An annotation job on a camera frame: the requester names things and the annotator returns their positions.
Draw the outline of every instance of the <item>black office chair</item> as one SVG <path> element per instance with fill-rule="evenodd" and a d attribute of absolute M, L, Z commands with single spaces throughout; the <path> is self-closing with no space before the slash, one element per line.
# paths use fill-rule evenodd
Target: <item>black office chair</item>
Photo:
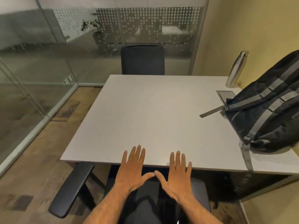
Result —
<path fill-rule="evenodd" d="M 162 45 L 133 45 L 121 48 L 123 75 L 165 75 Z"/>
<path fill-rule="evenodd" d="M 76 165 L 53 199 L 48 209 L 51 214 L 58 218 L 65 218 L 77 197 L 89 210 L 95 208 L 94 199 L 85 184 L 89 177 L 105 190 L 104 196 L 108 194 L 114 185 L 119 166 L 111 166 L 106 186 L 92 173 L 93 168 L 94 166 L 87 162 Z M 168 176 L 168 168 L 158 168 L 158 170 L 164 176 Z M 154 171 L 153 168 L 143 167 L 142 174 L 152 171 Z M 191 184 L 196 199 L 208 211 L 211 211 L 204 182 L 192 178 Z M 143 186 L 129 195 L 120 215 L 119 223 L 146 224 L 152 223 L 153 219 L 155 219 L 154 223 L 177 223 L 178 220 L 179 223 L 188 223 L 181 207 L 166 194 L 155 177 L 146 181 Z"/>

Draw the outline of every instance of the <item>finger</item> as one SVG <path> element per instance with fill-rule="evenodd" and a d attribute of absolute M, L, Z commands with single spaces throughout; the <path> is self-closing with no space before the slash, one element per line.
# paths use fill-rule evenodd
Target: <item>finger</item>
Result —
<path fill-rule="evenodd" d="M 135 154 L 135 151 L 136 151 L 136 146 L 134 146 L 134 147 L 132 148 L 132 150 L 131 150 L 131 153 L 130 153 L 129 158 L 128 158 L 128 163 L 129 163 L 129 162 L 132 162 L 133 157 L 134 157 L 134 154 Z"/>
<path fill-rule="evenodd" d="M 146 173 L 144 174 L 142 177 L 141 177 L 141 180 L 142 180 L 142 184 L 144 184 L 144 182 L 146 182 L 148 179 L 152 178 L 155 176 L 155 173 L 153 172 L 149 172 L 149 173 Z"/>
<path fill-rule="evenodd" d="M 165 177 L 159 171 L 155 170 L 155 176 L 159 179 L 163 189 L 165 187 L 167 187 L 167 181 L 165 180 Z"/>
<path fill-rule="evenodd" d="M 181 169 L 181 152 L 177 151 L 176 152 L 176 170 Z"/>
<path fill-rule="evenodd" d="M 169 170 L 175 170 L 175 165 L 174 165 L 174 152 L 170 153 L 170 160 L 169 160 Z"/>
<path fill-rule="evenodd" d="M 187 168 L 187 171 L 186 171 L 186 174 L 187 174 L 188 176 L 191 176 L 191 170 L 192 170 L 192 163 L 189 162 L 189 164 L 188 164 L 188 168 Z"/>
<path fill-rule="evenodd" d="M 184 173 L 186 172 L 186 157 L 185 157 L 184 153 L 182 154 L 181 169 L 182 169 L 182 172 L 184 172 Z"/>
<path fill-rule="evenodd" d="M 143 148 L 142 151 L 141 151 L 141 155 L 140 155 L 140 158 L 138 160 L 138 163 L 140 163 L 141 165 L 143 165 L 144 158 L 145 158 L 145 148 Z"/>
<path fill-rule="evenodd" d="M 123 163 L 126 163 L 127 162 L 127 154 L 128 154 L 128 151 L 125 150 L 125 152 L 123 153 L 123 159 L 121 160 L 121 164 Z"/>
<path fill-rule="evenodd" d="M 139 156 L 140 156 L 140 150 L 141 150 L 141 145 L 137 146 L 137 150 L 135 152 L 134 158 L 133 158 L 133 162 L 137 163 Z"/>

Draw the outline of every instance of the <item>desk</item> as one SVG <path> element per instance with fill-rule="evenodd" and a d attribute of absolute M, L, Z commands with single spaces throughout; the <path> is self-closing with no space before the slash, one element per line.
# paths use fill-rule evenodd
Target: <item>desk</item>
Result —
<path fill-rule="evenodd" d="M 216 90 L 227 77 L 110 75 L 61 159 L 119 164 L 124 150 L 146 148 L 145 166 L 168 166 L 172 151 L 185 153 L 194 169 L 246 171 L 240 139 L 220 113 Z M 299 157 L 253 154 L 258 173 L 299 174 Z"/>

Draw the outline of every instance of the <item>water bottle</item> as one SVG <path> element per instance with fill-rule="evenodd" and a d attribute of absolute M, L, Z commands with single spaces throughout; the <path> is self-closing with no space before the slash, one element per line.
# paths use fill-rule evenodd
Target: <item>water bottle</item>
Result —
<path fill-rule="evenodd" d="M 248 53 L 248 51 L 242 51 L 235 60 L 233 67 L 231 68 L 230 74 L 228 76 L 228 79 L 225 83 L 225 86 L 227 88 L 234 88 L 234 86 L 236 85 L 236 82 L 246 64 Z"/>

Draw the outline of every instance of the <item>wall outlet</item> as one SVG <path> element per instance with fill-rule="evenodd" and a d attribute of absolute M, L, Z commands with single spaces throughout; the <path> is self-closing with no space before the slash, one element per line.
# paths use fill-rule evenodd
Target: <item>wall outlet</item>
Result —
<path fill-rule="evenodd" d="M 65 86 L 68 86 L 73 80 L 74 80 L 73 75 L 69 75 L 65 80 L 63 80 L 63 83 Z"/>

